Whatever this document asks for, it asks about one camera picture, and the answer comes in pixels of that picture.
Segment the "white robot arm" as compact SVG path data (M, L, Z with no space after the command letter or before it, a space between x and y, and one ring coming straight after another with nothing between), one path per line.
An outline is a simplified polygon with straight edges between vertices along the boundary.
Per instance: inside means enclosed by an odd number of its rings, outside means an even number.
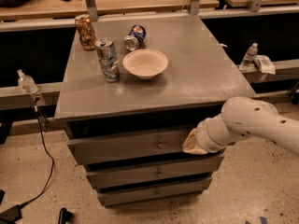
M192 129L182 149L185 153L216 153L229 144L260 137L299 155L299 121L281 116L264 101L247 97L229 99L219 115L201 121Z

